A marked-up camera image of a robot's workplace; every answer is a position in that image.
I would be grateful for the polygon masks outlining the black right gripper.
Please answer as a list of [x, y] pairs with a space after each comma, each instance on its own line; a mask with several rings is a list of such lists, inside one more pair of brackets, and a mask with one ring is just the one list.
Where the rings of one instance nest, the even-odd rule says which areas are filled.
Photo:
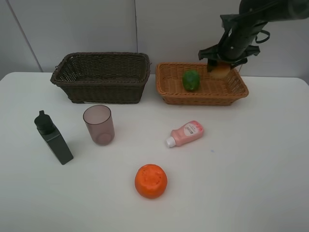
[[198, 52], [199, 60], [208, 60], [208, 72], [214, 71], [218, 62], [230, 64], [232, 70], [246, 64], [248, 57], [260, 53], [258, 46], [251, 45], [261, 31], [260, 24], [224, 21], [222, 25], [225, 31], [219, 43]]

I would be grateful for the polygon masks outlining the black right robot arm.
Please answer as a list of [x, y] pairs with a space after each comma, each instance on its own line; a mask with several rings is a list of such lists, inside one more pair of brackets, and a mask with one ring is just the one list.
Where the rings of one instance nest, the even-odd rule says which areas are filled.
[[260, 53], [258, 45], [270, 38], [270, 33], [263, 29], [267, 23], [308, 16], [307, 0], [243, 0], [238, 14], [220, 15], [224, 33], [219, 43], [200, 50], [198, 58], [208, 61], [209, 72], [231, 70]]

